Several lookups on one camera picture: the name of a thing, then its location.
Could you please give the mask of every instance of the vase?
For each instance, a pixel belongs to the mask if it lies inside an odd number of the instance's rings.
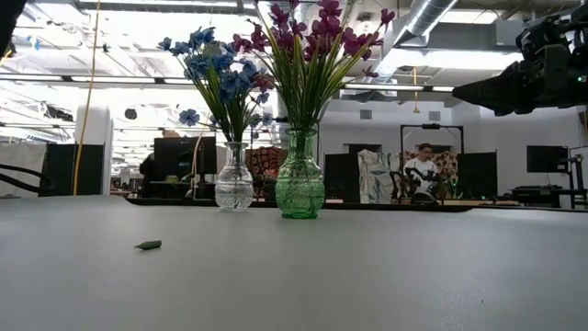
[[[316,131],[289,129],[286,133],[289,150],[277,175],[277,207],[284,218],[314,219],[324,202],[322,171],[312,158]]]
[[[225,143],[227,161],[214,187],[221,211],[244,211],[254,199],[254,180],[245,166],[247,143]]]

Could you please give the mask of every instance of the glass vase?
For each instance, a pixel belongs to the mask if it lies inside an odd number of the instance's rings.
[[[225,143],[227,160],[220,171],[214,198],[221,211],[244,211],[254,199],[254,180],[245,166],[247,143]]]
[[[312,158],[316,131],[290,129],[286,133],[289,150],[277,175],[277,207],[284,218],[314,219],[324,202],[322,171]]]

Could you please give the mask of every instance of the small green item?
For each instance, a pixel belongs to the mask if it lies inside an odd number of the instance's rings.
[[[142,250],[150,250],[150,249],[159,248],[161,246],[162,246],[162,241],[155,240],[155,241],[151,241],[151,242],[140,243],[140,244],[136,245],[135,248],[139,248]]]

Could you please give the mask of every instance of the white table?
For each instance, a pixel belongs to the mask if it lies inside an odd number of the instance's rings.
[[[2,331],[587,329],[588,214],[0,200]]]

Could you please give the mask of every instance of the green glass vase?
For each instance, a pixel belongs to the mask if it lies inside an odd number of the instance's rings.
[[[277,207],[284,218],[314,219],[324,202],[322,171],[312,158],[316,131],[290,129],[286,133],[289,150],[277,176]]]

